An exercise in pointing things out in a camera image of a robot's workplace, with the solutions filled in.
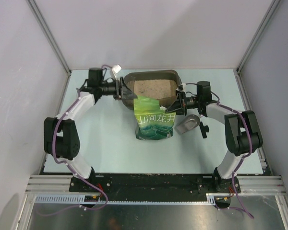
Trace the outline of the brown litter box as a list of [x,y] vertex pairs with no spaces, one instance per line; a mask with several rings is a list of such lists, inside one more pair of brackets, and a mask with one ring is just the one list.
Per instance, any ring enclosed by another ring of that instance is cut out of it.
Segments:
[[132,72],[124,77],[124,83],[136,95],[159,100],[160,106],[167,108],[175,102],[181,80],[175,70],[169,69]]

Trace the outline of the metal scoop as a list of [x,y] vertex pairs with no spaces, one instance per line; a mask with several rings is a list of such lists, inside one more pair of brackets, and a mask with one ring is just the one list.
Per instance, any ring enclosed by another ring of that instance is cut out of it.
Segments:
[[199,126],[202,117],[203,115],[188,115],[175,126],[175,130],[179,134],[189,132]]

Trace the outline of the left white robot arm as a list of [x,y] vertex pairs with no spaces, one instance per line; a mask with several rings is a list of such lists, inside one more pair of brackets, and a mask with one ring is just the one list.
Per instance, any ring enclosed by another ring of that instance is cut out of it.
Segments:
[[75,101],[65,112],[44,121],[44,151],[52,155],[55,163],[66,165],[73,176],[80,179],[80,187],[88,192],[95,189],[96,179],[92,177],[94,169],[80,154],[76,123],[102,96],[112,96],[115,100],[137,97],[124,79],[118,77],[120,71],[120,65],[90,68],[87,79],[77,89]]

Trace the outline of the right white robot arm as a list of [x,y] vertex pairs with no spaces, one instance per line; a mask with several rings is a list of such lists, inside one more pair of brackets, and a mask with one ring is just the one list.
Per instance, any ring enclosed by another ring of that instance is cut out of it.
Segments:
[[188,97],[186,84],[179,85],[176,89],[176,101],[166,109],[166,113],[185,116],[176,126],[181,134],[199,127],[202,137],[206,138],[209,128],[202,124],[201,116],[224,125],[228,150],[212,175],[212,188],[217,192],[224,192],[229,184],[234,184],[234,177],[244,160],[263,145],[262,134],[254,111],[241,112],[223,105],[217,94],[211,91],[208,81],[199,81],[195,86],[196,94]]

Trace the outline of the black bag clip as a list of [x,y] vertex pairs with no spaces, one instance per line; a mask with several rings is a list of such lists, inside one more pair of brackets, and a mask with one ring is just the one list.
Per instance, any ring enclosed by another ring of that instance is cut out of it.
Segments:
[[210,132],[209,126],[208,125],[204,125],[203,122],[200,122],[199,127],[200,127],[200,131],[201,131],[202,137],[204,139],[206,139],[207,138],[207,133]]

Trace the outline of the green litter bag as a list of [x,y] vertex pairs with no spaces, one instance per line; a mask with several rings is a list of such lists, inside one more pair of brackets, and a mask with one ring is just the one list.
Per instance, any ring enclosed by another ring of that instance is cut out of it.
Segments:
[[162,140],[173,136],[176,113],[166,113],[166,108],[159,105],[159,100],[138,95],[133,100],[133,107],[137,139]]

